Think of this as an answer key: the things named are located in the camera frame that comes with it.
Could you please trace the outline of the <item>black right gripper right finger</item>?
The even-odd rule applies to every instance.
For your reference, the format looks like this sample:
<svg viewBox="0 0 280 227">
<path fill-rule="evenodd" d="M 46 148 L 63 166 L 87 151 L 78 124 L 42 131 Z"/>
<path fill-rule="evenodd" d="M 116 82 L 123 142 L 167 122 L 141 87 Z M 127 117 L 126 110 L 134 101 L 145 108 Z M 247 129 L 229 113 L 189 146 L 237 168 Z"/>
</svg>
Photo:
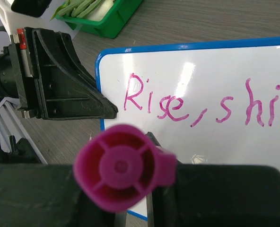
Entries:
<svg viewBox="0 0 280 227">
<path fill-rule="evenodd" d="M 178 163 L 175 183 L 147 196 L 150 227 L 280 227 L 280 171 Z"/>
</svg>

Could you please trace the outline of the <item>white red-tipped whiteboard marker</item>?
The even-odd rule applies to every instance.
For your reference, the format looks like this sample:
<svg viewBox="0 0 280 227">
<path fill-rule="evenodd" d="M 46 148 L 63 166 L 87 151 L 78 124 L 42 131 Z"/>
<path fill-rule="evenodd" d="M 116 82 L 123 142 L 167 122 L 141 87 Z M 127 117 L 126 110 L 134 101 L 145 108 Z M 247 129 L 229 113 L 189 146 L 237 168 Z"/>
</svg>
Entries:
<svg viewBox="0 0 280 227">
<path fill-rule="evenodd" d="M 156 146 L 138 128 L 119 124 L 102 131 L 78 153 L 73 174 L 102 210 L 125 211 L 158 186 L 175 183 L 175 154 Z"/>
</svg>

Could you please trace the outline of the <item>blue-framed whiteboard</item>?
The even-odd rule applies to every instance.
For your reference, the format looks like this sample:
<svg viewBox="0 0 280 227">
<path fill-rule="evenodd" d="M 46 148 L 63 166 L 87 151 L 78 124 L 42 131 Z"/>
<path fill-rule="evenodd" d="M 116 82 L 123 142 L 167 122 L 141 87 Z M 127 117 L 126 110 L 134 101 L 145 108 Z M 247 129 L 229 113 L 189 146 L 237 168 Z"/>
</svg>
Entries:
<svg viewBox="0 0 280 227">
<path fill-rule="evenodd" d="M 280 171 L 280 37 L 108 49 L 95 69 L 119 110 L 102 129 L 152 132 L 183 164 Z"/>
</svg>

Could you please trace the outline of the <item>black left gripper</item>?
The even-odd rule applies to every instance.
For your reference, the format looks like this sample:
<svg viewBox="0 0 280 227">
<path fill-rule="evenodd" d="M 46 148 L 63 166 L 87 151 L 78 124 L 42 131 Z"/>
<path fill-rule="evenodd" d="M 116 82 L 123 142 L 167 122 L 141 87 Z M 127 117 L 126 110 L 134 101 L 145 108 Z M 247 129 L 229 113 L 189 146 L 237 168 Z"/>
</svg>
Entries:
<svg viewBox="0 0 280 227">
<path fill-rule="evenodd" d="M 24 27 L 10 35 L 8 51 L 24 118 L 114 119 L 118 108 L 96 87 L 71 36 Z"/>
</svg>

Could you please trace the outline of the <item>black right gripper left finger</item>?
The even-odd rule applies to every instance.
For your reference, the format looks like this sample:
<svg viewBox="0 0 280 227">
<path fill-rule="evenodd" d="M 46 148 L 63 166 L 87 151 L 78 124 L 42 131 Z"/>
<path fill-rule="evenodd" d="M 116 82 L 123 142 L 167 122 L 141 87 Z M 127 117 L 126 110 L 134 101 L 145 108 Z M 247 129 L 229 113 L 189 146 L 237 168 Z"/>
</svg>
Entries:
<svg viewBox="0 0 280 227">
<path fill-rule="evenodd" d="M 124 227 L 96 206 L 70 165 L 0 164 L 0 227 Z"/>
</svg>

